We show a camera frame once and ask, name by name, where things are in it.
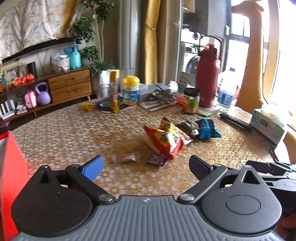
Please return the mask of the blue snack packet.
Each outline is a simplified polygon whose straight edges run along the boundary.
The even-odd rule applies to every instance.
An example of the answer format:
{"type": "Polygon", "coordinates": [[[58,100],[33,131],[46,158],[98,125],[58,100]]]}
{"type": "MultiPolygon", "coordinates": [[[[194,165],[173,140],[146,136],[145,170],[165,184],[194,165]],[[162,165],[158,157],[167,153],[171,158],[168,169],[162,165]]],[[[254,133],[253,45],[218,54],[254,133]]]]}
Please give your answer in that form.
{"type": "Polygon", "coordinates": [[[203,118],[200,120],[194,120],[198,125],[199,139],[205,140],[209,138],[220,138],[221,134],[214,125],[212,119],[203,118]]]}

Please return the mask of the black snack packet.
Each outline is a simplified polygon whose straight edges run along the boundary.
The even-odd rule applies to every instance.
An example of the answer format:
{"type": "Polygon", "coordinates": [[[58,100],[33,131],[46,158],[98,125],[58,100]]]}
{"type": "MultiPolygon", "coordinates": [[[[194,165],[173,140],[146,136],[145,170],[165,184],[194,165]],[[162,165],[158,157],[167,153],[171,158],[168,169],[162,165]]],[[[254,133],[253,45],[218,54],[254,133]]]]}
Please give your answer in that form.
{"type": "Polygon", "coordinates": [[[196,141],[199,139],[199,130],[190,121],[177,124],[177,127],[186,133],[192,140],[196,141]]]}

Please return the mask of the red yellow chip bag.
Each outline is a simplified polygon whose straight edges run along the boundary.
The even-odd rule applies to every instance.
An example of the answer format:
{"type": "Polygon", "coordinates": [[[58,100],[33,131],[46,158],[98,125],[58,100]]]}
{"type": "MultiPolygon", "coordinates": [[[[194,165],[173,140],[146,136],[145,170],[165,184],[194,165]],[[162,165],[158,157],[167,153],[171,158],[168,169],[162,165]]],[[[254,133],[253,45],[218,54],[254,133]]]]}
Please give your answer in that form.
{"type": "Polygon", "coordinates": [[[169,160],[172,160],[183,146],[193,141],[167,118],[161,120],[158,128],[144,126],[144,130],[152,140],[152,144],[169,160]]]}

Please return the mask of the purple candy packet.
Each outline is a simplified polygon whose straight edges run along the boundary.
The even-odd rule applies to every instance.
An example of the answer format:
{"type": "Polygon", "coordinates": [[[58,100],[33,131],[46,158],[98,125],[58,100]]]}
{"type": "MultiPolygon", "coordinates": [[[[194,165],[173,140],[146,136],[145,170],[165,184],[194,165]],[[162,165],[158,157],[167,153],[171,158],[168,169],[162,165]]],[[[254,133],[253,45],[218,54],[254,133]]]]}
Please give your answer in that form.
{"type": "Polygon", "coordinates": [[[148,159],[146,160],[146,163],[155,166],[163,166],[167,162],[167,160],[168,159],[165,156],[150,154],[148,159]]]}

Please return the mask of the tissue box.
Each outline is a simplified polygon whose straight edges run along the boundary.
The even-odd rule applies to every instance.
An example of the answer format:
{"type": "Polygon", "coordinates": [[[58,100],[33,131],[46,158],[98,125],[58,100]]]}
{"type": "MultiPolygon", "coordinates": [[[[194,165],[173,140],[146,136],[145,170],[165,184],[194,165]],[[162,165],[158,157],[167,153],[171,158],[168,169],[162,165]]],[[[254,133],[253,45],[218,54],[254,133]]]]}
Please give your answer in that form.
{"type": "Polygon", "coordinates": [[[250,125],[275,145],[280,143],[286,133],[285,124],[276,115],[266,113],[262,109],[253,110],[250,125]]]}

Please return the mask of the black remote control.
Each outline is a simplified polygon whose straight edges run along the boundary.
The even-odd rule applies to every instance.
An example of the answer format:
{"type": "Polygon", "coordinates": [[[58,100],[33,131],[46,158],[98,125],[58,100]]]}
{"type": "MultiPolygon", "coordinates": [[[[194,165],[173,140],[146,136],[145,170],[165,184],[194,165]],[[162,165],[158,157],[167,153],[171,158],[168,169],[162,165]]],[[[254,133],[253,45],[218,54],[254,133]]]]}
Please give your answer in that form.
{"type": "Polygon", "coordinates": [[[227,113],[220,113],[219,115],[222,119],[228,120],[228,121],[240,126],[241,128],[245,129],[248,133],[250,133],[252,131],[252,127],[250,126],[250,124],[248,124],[236,117],[233,117],[227,113]]]}

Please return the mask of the green edged coaster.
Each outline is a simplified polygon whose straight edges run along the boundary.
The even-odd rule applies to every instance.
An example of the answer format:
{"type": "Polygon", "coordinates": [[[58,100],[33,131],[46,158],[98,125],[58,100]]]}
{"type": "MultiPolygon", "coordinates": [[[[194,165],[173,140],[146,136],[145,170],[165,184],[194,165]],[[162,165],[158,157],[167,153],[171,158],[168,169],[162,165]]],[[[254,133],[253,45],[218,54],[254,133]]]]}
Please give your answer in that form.
{"type": "Polygon", "coordinates": [[[196,111],[198,115],[205,116],[205,117],[215,115],[217,114],[217,112],[218,110],[215,108],[202,108],[202,107],[198,107],[196,111]]]}

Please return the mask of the red storage box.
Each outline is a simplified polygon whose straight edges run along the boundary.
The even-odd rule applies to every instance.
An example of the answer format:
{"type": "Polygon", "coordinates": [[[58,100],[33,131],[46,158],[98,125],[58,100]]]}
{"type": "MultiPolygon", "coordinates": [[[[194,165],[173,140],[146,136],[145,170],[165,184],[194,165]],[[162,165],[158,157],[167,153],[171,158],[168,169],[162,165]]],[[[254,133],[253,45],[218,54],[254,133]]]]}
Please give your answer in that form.
{"type": "Polygon", "coordinates": [[[11,207],[29,180],[28,162],[11,132],[1,135],[1,223],[4,240],[18,234],[11,207]]]}

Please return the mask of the yellow crumpled wrapper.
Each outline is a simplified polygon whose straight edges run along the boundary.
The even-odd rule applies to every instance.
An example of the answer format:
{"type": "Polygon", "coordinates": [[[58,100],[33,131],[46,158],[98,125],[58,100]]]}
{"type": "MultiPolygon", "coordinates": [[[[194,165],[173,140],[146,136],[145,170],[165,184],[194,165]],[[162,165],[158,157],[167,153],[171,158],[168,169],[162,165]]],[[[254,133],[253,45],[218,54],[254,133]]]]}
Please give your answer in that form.
{"type": "Polygon", "coordinates": [[[93,102],[85,102],[81,105],[81,107],[85,112],[91,113],[91,112],[95,111],[96,104],[93,102]]]}

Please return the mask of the dark round plate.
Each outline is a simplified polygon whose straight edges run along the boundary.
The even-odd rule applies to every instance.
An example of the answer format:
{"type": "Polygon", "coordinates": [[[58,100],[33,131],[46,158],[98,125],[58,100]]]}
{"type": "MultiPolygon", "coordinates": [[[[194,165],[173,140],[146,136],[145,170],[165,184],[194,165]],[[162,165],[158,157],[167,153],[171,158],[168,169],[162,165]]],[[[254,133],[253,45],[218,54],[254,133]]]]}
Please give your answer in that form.
{"type": "MultiPolygon", "coordinates": [[[[118,98],[119,101],[119,110],[124,110],[126,109],[128,106],[126,104],[123,103],[123,98],[119,97],[118,98]]],[[[98,104],[97,104],[97,109],[106,113],[112,113],[113,109],[111,107],[111,100],[109,97],[101,99],[98,104]]]]}

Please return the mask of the glass jar black lid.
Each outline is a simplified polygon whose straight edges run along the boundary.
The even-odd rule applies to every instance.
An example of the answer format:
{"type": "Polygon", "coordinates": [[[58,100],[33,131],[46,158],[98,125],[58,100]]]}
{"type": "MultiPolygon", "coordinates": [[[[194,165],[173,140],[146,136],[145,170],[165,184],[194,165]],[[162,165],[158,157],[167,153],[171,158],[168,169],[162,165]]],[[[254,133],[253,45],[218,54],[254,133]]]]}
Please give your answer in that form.
{"type": "Polygon", "coordinates": [[[186,88],[184,90],[184,102],[182,110],[185,113],[194,114],[197,112],[200,101],[200,90],[196,88],[186,88]]]}

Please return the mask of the purple kettlebell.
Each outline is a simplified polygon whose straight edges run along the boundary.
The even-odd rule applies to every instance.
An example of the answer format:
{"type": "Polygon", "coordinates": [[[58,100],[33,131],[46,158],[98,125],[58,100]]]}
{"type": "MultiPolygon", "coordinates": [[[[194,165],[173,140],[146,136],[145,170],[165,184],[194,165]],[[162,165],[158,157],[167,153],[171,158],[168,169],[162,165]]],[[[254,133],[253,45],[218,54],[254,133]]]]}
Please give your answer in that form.
{"type": "Polygon", "coordinates": [[[49,95],[48,84],[46,82],[39,82],[35,85],[35,91],[37,93],[37,102],[40,105],[47,105],[51,102],[51,97],[49,95]],[[45,90],[40,91],[39,87],[45,87],[45,90]]]}

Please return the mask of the pink small bag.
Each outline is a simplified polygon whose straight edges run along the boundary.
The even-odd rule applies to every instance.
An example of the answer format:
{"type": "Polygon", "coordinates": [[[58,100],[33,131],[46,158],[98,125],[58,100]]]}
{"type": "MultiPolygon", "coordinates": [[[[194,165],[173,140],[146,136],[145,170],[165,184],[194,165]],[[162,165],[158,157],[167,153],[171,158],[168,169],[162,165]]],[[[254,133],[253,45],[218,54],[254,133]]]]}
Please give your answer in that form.
{"type": "Polygon", "coordinates": [[[37,106],[37,95],[34,90],[27,90],[24,97],[25,105],[28,109],[35,108],[37,106]]]}

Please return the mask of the white box with label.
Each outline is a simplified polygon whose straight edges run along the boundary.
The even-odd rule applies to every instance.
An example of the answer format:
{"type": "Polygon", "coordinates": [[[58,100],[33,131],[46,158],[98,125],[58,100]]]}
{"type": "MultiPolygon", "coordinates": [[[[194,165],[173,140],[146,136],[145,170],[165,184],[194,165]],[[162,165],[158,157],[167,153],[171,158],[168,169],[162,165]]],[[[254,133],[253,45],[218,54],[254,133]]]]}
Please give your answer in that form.
{"type": "Polygon", "coordinates": [[[178,84],[178,92],[183,93],[185,89],[187,88],[188,84],[192,84],[195,80],[195,76],[187,73],[187,72],[181,72],[177,81],[178,84]]]}

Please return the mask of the clear plastic water bottle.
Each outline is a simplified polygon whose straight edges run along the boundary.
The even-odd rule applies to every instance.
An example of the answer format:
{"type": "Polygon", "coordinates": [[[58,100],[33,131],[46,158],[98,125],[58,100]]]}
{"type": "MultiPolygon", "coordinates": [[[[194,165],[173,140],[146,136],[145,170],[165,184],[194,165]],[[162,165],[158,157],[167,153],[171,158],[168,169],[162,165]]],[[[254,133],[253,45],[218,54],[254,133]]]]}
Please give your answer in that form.
{"type": "Polygon", "coordinates": [[[230,67],[220,74],[220,84],[218,85],[218,103],[226,108],[229,108],[236,95],[237,89],[237,74],[236,69],[230,67]]]}

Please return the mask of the stack of books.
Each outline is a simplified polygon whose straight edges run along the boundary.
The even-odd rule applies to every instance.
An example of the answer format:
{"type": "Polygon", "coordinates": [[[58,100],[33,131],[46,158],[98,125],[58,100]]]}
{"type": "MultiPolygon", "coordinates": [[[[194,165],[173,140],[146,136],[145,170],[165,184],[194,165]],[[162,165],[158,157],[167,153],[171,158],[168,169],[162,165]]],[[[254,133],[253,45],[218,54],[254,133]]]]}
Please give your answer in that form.
{"type": "Polygon", "coordinates": [[[164,84],[140,84],[138,104],[151,112],[176,104],[175,91],[164,84]]]}

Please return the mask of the wooden tv cabinet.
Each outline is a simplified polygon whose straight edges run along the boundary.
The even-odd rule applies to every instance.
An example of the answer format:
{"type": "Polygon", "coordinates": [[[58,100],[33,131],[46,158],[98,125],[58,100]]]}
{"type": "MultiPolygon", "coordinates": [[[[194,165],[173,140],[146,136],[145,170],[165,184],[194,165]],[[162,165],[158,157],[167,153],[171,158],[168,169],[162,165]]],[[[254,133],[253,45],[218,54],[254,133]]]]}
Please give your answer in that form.
{"type": "Polygon", "coordinates": [[[1,120],[1,124],[30,113],[35,114],[41,109],[67,101],[83,97],[89,98],[94,93],[92,72],[87,66],[82,66],[80,69],[66,72],[52,72],[21,84],[17,88],[8,89],[1,93],[1,116],[4,116],[4,110],[8,112],[9,110],[7,108],[12,108],[12,104],[16,106],[18,100],[13,99],[14,97],[20,97],[20,95],[25,94],[27,90],[32,90],[36,93],[37,106],[21,114],[9,114],[5,120],[1,120]]]}

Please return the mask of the yellow lid white bottle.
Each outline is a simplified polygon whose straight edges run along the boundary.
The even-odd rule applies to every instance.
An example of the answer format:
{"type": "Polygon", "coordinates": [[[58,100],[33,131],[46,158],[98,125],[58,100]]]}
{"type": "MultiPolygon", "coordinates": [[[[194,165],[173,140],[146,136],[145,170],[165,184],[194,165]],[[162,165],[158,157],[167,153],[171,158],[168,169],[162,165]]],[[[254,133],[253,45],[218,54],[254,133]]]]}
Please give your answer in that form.
{"type": "Polygon", "coordinates": [[[123,78],[123,103],[136,105],[139,101],[140,79],[137,76],[128,75],[123,78]]]}

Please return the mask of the dark red thermos bottle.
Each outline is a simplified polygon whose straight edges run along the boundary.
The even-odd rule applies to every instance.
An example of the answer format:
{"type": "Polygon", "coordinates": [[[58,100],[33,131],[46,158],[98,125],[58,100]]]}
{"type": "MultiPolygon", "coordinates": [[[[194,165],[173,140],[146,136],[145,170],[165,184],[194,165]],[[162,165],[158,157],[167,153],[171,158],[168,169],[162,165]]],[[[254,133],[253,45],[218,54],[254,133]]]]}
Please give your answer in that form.
{"type": "Polygon", "coordinates": [[[200,90],[199,106],[202,108],[210,108],[215,98],[218,74],[220,73],[220,63],[223,53],[222,41],[212,35],[204,35],[204,37],[213,38],[219,43],[219,51],[214,44],[206,44],[202,51],[198,50],[200,57],[197,64],[196,73],[196,89],[200,90]]]}

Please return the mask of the clear plastic bag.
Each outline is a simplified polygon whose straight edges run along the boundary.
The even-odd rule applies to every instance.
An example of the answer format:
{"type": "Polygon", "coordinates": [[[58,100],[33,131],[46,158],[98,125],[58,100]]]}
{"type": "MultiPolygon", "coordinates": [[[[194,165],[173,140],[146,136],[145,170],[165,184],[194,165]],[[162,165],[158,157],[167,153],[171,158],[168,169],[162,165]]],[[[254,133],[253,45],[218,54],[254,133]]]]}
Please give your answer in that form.
{"type": "Polygon", "coordinates": [[[56,73],[70,70],[70,58],[67,54],[56,53],[51,56],[52,70],[56,73]]]}

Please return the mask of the red ornaments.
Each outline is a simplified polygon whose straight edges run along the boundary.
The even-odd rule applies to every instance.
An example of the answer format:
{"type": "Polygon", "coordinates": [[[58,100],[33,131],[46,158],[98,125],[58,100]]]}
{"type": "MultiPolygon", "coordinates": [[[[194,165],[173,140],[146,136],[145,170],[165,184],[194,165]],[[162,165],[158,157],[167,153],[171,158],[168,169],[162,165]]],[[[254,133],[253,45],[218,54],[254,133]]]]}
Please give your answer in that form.
{"type": "Polygon", "coordinates": [[[32,82],[35,79],[34,75],[32,73],[28,74],[27,76],[22,76],[21,78],[17,78],[12,83],[8,84],[8,89],[17,88],[23,84],[32,82]]]}

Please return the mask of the black speaker cylinder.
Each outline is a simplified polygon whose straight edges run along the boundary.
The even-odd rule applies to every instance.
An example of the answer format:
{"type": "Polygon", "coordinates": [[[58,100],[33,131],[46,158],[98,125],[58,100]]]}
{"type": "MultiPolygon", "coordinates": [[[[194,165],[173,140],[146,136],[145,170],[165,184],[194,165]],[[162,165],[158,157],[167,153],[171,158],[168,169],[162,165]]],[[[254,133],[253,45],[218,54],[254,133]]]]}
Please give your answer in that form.
{"type": "Polygon", "coordinates": [[[34,78],[36,78],[37,75],[37,69],[36,69],[36,62],[31,62],[27,64],[27,70],[28,74],[32,74],[34,78]]]}

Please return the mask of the washing machine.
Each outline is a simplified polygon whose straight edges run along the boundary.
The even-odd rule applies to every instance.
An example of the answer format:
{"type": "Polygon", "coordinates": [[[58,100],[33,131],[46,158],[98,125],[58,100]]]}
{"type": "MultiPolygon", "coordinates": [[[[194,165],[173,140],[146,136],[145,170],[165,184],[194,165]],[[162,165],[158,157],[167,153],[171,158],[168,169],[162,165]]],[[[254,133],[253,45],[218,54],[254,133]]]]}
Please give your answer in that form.
{"type": "Polygon", "coordinates": [[[193,44],[181,42],[181,71],[192,75],[189,85],[195,87],[197,64],[200,60],[198,47],[193,44]]]}

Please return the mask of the teal spray bottle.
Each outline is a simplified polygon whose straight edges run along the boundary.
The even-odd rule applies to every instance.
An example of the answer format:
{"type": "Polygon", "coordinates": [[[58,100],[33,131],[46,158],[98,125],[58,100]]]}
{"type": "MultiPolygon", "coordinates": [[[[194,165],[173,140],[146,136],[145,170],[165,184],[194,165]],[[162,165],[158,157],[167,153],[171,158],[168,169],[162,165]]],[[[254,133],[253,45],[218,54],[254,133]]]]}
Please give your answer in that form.
{"type": "Polygon", "coordinates": [[[70,69],[81,68],[81,55],[78,47],[66,47],[64,52],[70,59],[70,69]]]}

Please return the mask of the potted green tree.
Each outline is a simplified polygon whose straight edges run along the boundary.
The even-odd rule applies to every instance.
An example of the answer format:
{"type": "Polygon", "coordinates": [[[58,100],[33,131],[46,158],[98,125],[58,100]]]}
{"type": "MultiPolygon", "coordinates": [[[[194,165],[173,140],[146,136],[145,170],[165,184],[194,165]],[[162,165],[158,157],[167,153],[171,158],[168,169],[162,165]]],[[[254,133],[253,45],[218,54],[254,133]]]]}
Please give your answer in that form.
{"type": "Polygon", "coordinates": [[[105,61],[104,27],[114,9],[113,1],[79,1],[81,16],[72,27],[76,44],[85,44],[82,56],[94,76],[113,69],[114,65],[105,61]]]}

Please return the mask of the floral cloth cover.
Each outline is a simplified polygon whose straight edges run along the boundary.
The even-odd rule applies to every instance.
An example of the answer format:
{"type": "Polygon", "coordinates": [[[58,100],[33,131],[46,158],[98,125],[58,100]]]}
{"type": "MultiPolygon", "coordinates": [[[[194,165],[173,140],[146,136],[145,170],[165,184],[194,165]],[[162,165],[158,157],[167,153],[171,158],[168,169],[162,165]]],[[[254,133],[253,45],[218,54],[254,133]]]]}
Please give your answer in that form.
{"type": "Polygon", "coordinates": [[[70,36],[79,1],[20,1],[1,18],[1,60],[25,48],[70,36]]]}

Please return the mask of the white air conditioner column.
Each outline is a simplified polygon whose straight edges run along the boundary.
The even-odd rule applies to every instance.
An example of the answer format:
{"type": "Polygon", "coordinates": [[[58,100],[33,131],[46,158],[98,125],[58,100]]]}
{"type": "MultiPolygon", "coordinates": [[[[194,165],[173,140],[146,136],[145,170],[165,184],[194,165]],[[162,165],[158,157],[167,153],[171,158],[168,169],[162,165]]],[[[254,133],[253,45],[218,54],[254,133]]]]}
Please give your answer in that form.
{"type": "Polygon", "coordinates": [[[119,1],[118,65],[121,78],[140,76],[142,60],[142,1],[119,1]]]}

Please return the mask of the yellow curtain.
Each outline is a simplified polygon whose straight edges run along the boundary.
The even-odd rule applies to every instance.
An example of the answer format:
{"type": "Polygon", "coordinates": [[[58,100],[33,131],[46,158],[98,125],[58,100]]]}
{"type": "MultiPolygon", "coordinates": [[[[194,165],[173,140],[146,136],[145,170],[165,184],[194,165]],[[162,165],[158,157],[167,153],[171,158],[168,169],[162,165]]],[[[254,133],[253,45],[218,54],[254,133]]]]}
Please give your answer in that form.
{"type": "Polygon", "coordinates": [[[149,0],[144,19],[144,83],[158,82],[157,26],[161,1],[149,0]]]}

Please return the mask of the picture frame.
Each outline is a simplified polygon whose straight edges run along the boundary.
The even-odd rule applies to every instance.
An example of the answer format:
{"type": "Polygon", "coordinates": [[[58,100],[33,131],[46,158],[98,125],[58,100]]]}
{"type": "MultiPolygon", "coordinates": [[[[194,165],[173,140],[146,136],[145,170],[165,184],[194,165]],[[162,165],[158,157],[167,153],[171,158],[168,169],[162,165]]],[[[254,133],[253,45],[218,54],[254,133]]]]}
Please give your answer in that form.
{"type": "Polygon", "coordinates": [[[23,63],[16,63],[4,69],[4,78],[7,83],[11,83],[23,76],[23,63]]]}

